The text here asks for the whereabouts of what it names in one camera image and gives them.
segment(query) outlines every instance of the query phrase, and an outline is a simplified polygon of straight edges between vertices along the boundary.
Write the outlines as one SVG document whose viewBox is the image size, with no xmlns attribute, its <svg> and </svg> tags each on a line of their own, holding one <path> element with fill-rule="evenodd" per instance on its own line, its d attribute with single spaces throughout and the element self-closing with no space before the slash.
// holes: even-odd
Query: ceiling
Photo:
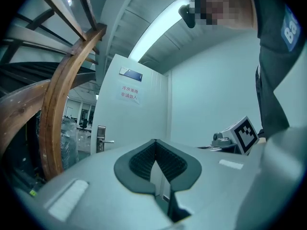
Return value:
<svg viewBox="0 0 307 230">
<path fill-rule="evenodd" d="M 90 28 L 79 0 L 72 0 L 71 10 L 83 30 Z M 91 0 L 97 21 L 108 25 L 106 35 L 98 43 L 96 78 L 102 83 L 104 74 L 115 54 L 128 57 L 141 35 L 157 16 L 175 0 Z M 183 20 L 172 26 L 140 60 L 143 65 L 159 72 L 166 59 L 193 44 L 200 37 L 210 35 L 211 26 L 187 27 Z"/>
<path fill-rule="evenodd" d="M 92 10 L 95 18 L 99 20 L 102 8 L 106 0 L 91 0 Z M 85 15 L 84 9 L 80 3 L 80 0 L 72 0 L 71 11 L 79 23 L 80 27 L 87 31 L 91 28 L 90 23 Z"/>
<path fill-rule="evenodd" d="M 69 91 L 69 97 L 76 101 L 83 101 L 87 104 L 96 104 L 96 94 L 99 94 L 100 86 L 95 81 L 81 84 Z"/>
<path fill-rule="evenodd" d="M 116 27 L 107 50 L 108 68 L 115 54 L 128 57 L 141 35 L 154 19 L 175 0 L 131 0 Z M 184 45 L 204 34 L 207 27 L 196 25 L 190 29 L 180 20 L 170 28 L 142 57 L 140 63 L 152 69 Z"/>
</svg>

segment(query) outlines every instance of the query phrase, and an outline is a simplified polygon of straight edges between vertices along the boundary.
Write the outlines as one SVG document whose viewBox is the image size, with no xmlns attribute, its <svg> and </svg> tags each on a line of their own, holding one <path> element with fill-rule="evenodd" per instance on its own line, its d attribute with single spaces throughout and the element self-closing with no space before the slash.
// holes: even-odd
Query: wooden railing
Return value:
<svg viewBox="0 0 307 230">
<path fill-rule="evenodd" d="M 98 64 L 88 58 L 88 55 L 92 50 L 99 54 L 95 45 L 106 33 L 106 25 L 97 23 L 94 18 L 90 0 L 80 1 L 92 26 L 88 32 L 82 31 L 62 0 L 45 0 L 51 9 L 33 21 L 23 15 L 17 15 L 18 18 L 29 22 L 29 24 L 25 28 L 12 25 L 7 32 L 7 38 L 13 39 L 13 41 L 2 42 L 9 47 L 2 57 L 1 63 L 9 62 L 20 46 L 65 54 L 50 80 L 32 83 L 0 99 L 0 112 L 4 119 L 0 123 L 0 156 L 3 155 L 18 130 L 41 110 L 39 149 L 44 174 L 48 180 L 63 172 L 60 130 L 66 97 L 71 88 L 93 79 L 93 73 L 78 74 L 78 76 L 77 73 L 85 60 Z M 72 47 L 34 31 L 40 27 L 71 45 L 62 37 L 42 26 L 42 23 L 55 13 L 79 36 L 80 39 Z"/>
</svg>

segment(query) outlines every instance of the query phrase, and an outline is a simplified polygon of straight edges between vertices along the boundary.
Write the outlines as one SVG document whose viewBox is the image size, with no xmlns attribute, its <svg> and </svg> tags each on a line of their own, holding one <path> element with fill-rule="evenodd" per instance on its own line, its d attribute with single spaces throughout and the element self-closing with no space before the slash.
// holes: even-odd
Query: white panel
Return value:
<svg viewBox="0 0 307 230">
<path fill-rule="evenodd" d="M 242 163 L 235 163 L 235 162 L 224 160 L 224 159 L 221 159 L 219 161 L 219 164 L 222 164 L 222 165 L 225 165 L 227 167 L 230 167 L 230 168 L 233 168 L 233 169 L 237 169 L 237 170 L 241 170 L 243 168 L 243 164 Z"/>
<path fill-rule="evenodd" d="M 153 167 L 152 167 L 152 172 L 150 175 L 150 182 L 155 185 L 155 195 L 160 194 L 160 187 L 161 187 L 161 182 L 162 182 L 162 171 L 157 163 L 157 161 L 154 162 Z"/>
<path fill-rule="evenodd" d="M 48 210 L 49 214 L 60 221 L 66 221 L 72 213 L 82 195 L 88 188 L 88 183 L 76 180 Z"/>
<path fill-rule="evenodd" d="M 168 199 L 170 199 L 171 197 L 171 185 L 170 183 L 167 181 L 166 177 L 163 175 L 162 180 L 164 180 L 164 186 L 163 186 L 163 196 L 167 197 Z"/>
</svg>

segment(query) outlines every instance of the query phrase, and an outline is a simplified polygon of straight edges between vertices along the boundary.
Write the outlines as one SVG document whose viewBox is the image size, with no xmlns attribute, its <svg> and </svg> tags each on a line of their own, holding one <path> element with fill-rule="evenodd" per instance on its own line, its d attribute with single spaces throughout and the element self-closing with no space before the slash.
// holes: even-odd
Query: door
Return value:
<svg viewBox="0 0 307 230">
<path fill-rule="evenodd" d="M 66 109 L 66 117 L 69 117 L 69 118 L 71 118 L 71 115 L 72 115 L 72 108 L 71 107 L 67 107 L 67 109 Z"/>
<path fill-rule="evenodd" d="M 126 68 L 142 74 L 142 81 L 124 75 Z M 91 154 L 96 153 L 97 128 L 106 127 L 104 151 L 145 139 L 165 139 L 167 77 L 128 58 L 115 55 L 98 96 L 91 135 Z M 155 162 L 151 182 L 159 194 L 162 171 Z"/>
</svg>

